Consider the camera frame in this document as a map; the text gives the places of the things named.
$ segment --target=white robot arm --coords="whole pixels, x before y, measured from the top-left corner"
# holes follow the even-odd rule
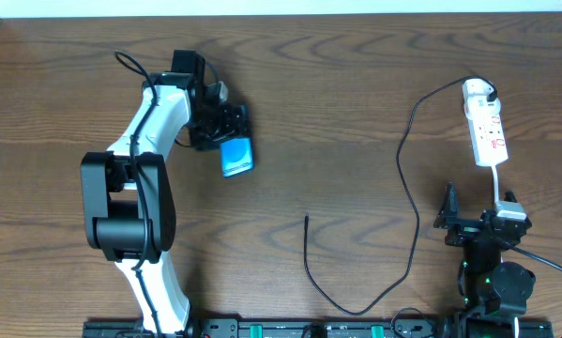
[[[158,94],[157,106],[140,130],[137,132],[137,126],[153,104],[153,90],[145,84],[141,107],[127,130],[106,152],[87,153],[81,164],[88,242],[102,249],[127,276],[144,314],[144,328],[153,332],[156,322],[152,314],[157,314],[161,333],[175,333],[186,329],[190,311],[168,252],[174,241],[176,215],[165,162],[176,136],[187,126],[191,147],[197,150],[230,147],[234,155],[244,152],[240,160],[233,156],[235,162],[225,161],[221,154],[226,176],[253,166],[245,106],[233,107],[226,102],[228,90],[222,82],[204,86],[204,70],[205,61],[196,52],[175,51],[170,72],[150,75]],[[129,154],[135,133],[133,160],[138,173],[132,173]],[[137,189],[133,177],[141,180],[151,225],[146,250],[141,201],[113,199],[115,192]],[[142,255],[145,261],[139,279],[135,267]]]

